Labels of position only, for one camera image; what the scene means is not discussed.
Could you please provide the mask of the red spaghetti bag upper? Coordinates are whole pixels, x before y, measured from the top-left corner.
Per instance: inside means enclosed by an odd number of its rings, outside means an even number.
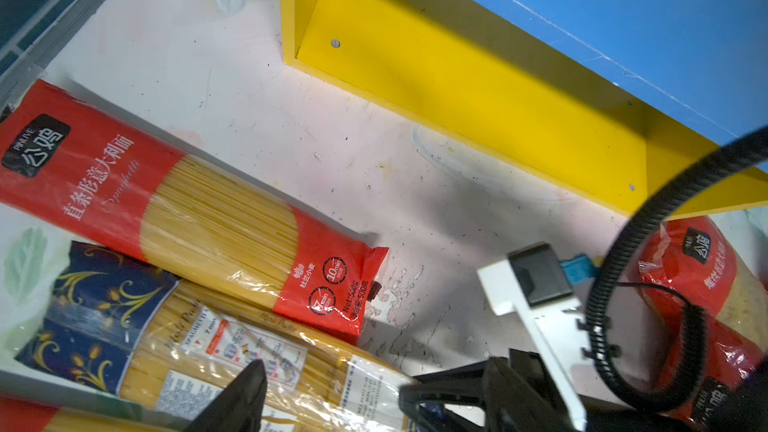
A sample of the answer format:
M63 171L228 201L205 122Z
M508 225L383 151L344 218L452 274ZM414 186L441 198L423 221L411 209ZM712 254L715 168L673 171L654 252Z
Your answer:
M45 81L1 122L1 200L350 344L388 254Z

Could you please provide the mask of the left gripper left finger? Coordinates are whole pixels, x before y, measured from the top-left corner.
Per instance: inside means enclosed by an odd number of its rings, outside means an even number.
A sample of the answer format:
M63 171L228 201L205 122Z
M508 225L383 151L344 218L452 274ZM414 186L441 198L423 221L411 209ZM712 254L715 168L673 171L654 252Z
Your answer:
M262 360L247 365L184 432L259 432L268 391Z

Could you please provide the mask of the red macaroni bag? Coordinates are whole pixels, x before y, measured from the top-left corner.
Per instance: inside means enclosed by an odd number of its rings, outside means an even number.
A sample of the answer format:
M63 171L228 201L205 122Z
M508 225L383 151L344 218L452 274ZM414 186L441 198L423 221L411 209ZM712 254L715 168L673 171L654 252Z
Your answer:
M692 431L767 429L767 353L709 317L707 358L689 400L665 413Z
M638 260L639 278L680 293L767 351L767 290L706 216L663 223Z

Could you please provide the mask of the yellow shelf with coloured boards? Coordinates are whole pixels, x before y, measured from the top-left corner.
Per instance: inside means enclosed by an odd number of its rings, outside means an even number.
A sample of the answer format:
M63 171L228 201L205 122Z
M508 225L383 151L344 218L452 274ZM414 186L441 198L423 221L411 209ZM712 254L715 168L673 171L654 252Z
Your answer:
M281 0L288 65L629 215L767 123L766 0Z

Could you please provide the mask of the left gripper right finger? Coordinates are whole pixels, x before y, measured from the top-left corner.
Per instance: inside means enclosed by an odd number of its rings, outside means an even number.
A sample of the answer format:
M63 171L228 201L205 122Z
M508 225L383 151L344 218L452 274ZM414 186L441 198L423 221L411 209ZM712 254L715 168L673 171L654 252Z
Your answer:
M487 431L569 431L567 408L539 356L489 359L482 376Z

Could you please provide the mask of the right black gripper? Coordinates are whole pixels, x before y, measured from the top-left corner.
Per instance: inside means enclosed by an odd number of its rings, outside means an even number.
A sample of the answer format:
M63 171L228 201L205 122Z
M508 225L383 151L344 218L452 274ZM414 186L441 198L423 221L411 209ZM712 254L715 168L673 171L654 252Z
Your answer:
M512 349L510 356L539 356ZM507 358L492 357L463 367L443 370L416 378L411 385L399 389L398 405L419 431L509 431L510 425L491 407L490 376L493 371L507 370ZM485 414L479 426L448 405L469 406ZM591 409L587 412L588 431L692 431L666 415L636 410Z

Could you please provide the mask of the red macaroni bag lower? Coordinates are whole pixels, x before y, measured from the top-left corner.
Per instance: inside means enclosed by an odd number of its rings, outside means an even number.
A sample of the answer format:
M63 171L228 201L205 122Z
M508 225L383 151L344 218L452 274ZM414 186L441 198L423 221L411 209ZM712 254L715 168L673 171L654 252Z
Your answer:
M767 353L709 317L707 358L689 400L665 413L692 431L767 429Z

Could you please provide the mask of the blue spaghetti bag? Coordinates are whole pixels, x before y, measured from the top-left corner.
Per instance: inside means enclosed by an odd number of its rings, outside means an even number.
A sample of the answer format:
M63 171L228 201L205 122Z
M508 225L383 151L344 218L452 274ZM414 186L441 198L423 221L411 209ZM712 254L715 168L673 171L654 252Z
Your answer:
M74 242L16 360L181 419L253 362L269 431L412 431L411 378L337 338L110 249Z

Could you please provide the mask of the red macaroni bag upper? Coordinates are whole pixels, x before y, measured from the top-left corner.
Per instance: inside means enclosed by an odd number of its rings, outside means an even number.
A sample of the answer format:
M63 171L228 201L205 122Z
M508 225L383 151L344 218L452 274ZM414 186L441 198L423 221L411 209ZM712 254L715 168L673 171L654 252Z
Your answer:
M663 223L638 260L639 278L680 293L767 351L767 290L706 216Z

